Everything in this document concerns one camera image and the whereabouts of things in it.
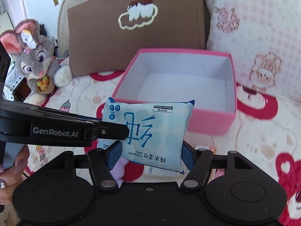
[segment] white pillow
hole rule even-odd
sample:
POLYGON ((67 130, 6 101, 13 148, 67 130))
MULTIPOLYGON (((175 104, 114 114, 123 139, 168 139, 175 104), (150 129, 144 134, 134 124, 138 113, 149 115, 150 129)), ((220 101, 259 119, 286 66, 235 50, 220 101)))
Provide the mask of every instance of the white pillow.
POLYGON ((206 1, 206 48, 232 54, 237 82, 301 102, 301 0, 206 1))

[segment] pink box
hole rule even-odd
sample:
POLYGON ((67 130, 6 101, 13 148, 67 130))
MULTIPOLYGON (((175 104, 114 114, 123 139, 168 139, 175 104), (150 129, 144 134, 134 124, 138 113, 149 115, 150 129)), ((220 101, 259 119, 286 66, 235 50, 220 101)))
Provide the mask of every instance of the pink box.
POLYGON ((236 115, 232 57, 208 50, 140 49, 112 97, 128 104, 194 99, 188 131, 224 135, 236 115))

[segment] blue wipes packet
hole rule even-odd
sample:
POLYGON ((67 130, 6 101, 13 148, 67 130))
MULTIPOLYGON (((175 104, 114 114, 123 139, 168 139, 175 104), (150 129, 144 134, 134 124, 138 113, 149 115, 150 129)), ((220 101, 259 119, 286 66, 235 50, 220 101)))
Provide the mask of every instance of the blue wipes packet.
MULTIPOLYGON (((123 158, 139 164, 184 173, 181 152, 184 133, 195 101, 186 103, 116 103, 111 97, 103 121, 125 124, 129 136, 122 141, 123 158)), ((98 140, 106 149, 114 140, 98 140)))

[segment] plush rabbit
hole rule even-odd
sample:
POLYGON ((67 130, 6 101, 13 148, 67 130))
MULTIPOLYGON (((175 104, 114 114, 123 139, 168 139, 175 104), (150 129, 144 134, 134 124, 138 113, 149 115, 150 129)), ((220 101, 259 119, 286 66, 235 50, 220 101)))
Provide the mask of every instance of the plush rabbit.
POLYGON ((32 90, 28 103, 42 105, 47 94, 40 94, 37 85, 39 79, 47 75, 55 86, 63 87, 73 79, 69 65, 60 66, 59 60, 53 56, 53 41, 40 35, 40 25, 34 19, 20 22, 14 30, 4 31, 0 41, 8 54, 15 59, 19 73, 27 78, 27 84, 32 90))

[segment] rabbit paw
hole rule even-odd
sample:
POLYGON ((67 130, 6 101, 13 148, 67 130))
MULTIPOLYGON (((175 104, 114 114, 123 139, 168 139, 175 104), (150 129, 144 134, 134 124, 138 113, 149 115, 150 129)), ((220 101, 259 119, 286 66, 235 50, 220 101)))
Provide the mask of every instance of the rabbit paw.
POLYGON ((28 96, 28 103, 31 105, 41 106, 46 102, 47 95, 42 95, 39 93, 32 93, 28 96))
POLYGON ((73 79, 73 75, 69 65, 62 66, 56 73, 53 79, 57 87, 64 87, 68 85, 73 79))

